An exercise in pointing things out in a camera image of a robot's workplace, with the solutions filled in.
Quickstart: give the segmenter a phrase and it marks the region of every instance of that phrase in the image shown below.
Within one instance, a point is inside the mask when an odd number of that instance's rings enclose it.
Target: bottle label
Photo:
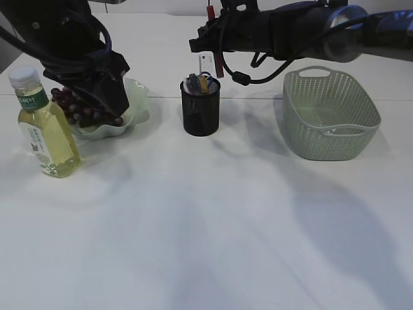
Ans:
[[[34,111],[41,109],[49,103],[45,90],[31,96],[17,96],[21,107],[25,110]]]
[[[56,165],[46,146],[45,137],[43,137],[41,129],[28,123],[20,123],[19,126],[23,135],[31,144],[32,153],[39,162],[41,170],[45,174],[55,176],[57,174]]]

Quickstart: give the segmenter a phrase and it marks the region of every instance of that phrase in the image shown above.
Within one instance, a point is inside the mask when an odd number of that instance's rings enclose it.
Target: basket handle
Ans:
[[[323,67],[323,66],[311,66],[311,67],[307,67],[307,68],[302,68],[302,69],[300,69],[300,70],[297,70],[297,71],[294,71],[296,74],[299,74],[300,75],[300,73],[302,73],[302,72],[305,72],[305,71],[309,71],[309,70],[322,70],[322,71],[327,71],[327,72],[330,72],[330,74],[331,73],[333,73],[334,72],[334,70],[331,70],[331,69],[329,69],[329,68],[327,68],[327,67]]]
[[[357,130],[360,130],[361,132],[359,134],[334,134],[334,131],[336,129],[357,129]],[[322,135],[328,136],[328,137],[359,137],[359,136],[363,136],[369,133],[373,129],[369,127],[360,126],[360,125],[342,124],[342,125],[337,125],[337,126],[323,127],[318,130],[320,131]]]

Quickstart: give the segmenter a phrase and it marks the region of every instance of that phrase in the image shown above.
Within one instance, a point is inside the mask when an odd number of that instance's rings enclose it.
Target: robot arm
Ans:
[[[25,42],[2,28],[0,37],[38,58],[47,78],[116,116],[128,108],[123,76],[129,66],[112,51],[110,35],[92,15],[87,0],[1,0],[0,11]]]
[[[191,51],[218,53],[226,71],[242,85],[261,84],[281,73],[293,60],[311,57],[346,63],[361,54],[413,61],[413,11],[368,15],[347,0],[303,1],[259,11],[257,0],[221,0],[221,16],[198,30]],[[244,11],[237,10],[246,5]],[[252,67],[266,57],[286,63],[261,80],[231,71],[223,52],[255,52]]]

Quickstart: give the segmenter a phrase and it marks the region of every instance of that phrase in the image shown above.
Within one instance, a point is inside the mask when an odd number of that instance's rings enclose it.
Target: green plastic basket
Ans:
[[[305,77],[323,70],[322,77]],[[308,160],[352,160],[370,143],[381,118],[351,75],[325,67],[289,72],[284,80],[284,118],[291,144]]]

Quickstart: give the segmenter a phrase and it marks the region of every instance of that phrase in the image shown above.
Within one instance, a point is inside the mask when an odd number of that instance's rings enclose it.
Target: white bottle cap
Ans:
[[[33,67],[17,68],[9,73],[8,78],[15,89],[33,89],[40,84],[39,74]]]

